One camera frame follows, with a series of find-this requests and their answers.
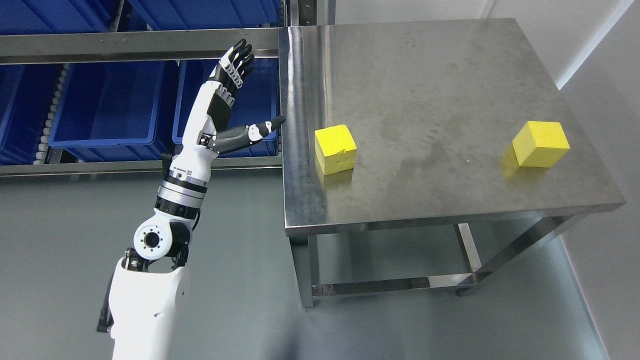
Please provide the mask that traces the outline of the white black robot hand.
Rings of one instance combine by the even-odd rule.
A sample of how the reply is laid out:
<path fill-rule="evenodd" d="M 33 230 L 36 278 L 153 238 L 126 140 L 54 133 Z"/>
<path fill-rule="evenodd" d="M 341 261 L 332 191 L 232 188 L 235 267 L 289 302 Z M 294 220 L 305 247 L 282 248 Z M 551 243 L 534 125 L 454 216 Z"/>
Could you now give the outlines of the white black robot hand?
<path fill-rule="evenodd" d="M 211 163 L 220 155 L 262 142 L 278 130 L 286 117 L 229 127 L 238 91 L 253 71 L 252 44 L 242 38 L 222 55 L 199 87 L 182 136 L 182 150 L 167 169 L 167 182 L 203 185 L 210 180 Z"/>

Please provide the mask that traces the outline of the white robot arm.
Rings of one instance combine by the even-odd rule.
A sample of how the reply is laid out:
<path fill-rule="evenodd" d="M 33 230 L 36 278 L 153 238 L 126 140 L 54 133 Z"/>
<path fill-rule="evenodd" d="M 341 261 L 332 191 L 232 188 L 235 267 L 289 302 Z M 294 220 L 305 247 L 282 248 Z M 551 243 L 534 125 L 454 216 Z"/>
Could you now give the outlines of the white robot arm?
<path fill-rule="evenodd" d="M 153 215 L 134 232 L 116 263 L 107 296 L 114 360 L 167 360 L 190 293 L 189 245 L 207 183 L 210 159 L 178 156 L 170 164 Z"/>

